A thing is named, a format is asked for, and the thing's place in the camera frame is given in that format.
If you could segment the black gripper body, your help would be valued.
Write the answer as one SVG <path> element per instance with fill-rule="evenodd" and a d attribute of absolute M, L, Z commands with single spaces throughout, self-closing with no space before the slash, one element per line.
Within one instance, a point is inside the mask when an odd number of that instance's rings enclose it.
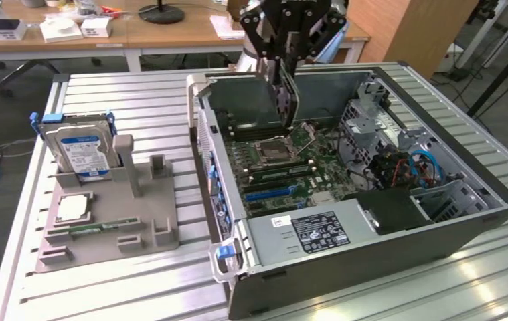
<path fill-rule="evenodd" d="M 274 31 L 281 29 L 298 31 L 301 27 L 312 27 L 330 9 L 330 1 L 261 1 L 261 11 Z"/>

